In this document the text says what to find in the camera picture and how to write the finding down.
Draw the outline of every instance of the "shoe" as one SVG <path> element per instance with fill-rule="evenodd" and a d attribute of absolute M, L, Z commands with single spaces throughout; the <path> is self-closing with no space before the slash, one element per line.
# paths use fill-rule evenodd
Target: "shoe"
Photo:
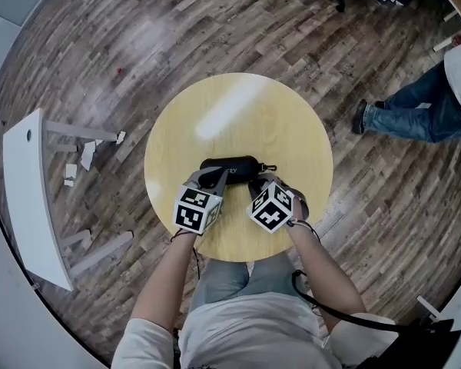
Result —
<path fill-rule="evenodd" d="M 365 128 L 363 126 L 363 113 L 366 111 L 367 101 L 364 99 L 360 100 L 357 106 L 357 112 L 353 117 L 352 131 L 354 134 L 363 134 Z"/>
<path fill-rule="evenodd" d="M 374 107 L 379 109 L 386 109 L 386 104 L 384 104 L 384 101 L 376 101 L 374 102 Z"/>

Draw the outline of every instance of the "paper scrap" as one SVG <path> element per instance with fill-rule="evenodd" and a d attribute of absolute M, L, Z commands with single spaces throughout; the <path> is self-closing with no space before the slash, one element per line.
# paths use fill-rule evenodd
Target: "paper scrap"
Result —
<path fill-rule="evenodd" d="M 66 164 L 65 177 L 75 179 L 76 176 L 77 176 L 77 165 L 76 164 Z"/>
<path fill-rule="evenodd" d="M 80 164 L 84 167 L 87 171 L 91 169 L 92 157 L 94 156 L 95 152 L 95 142 L 88 142 L 84 145 L 84 151 L 82 152 Z"/>
<path fill-rule="evenodd" d="M 120 143 L 123 142 L 125 135 L 126 135 L 126 132 L 120 131 L 120 133 L 118 134 L 118 140 L 116 141 L 116 145 L 119 145 Z"/>

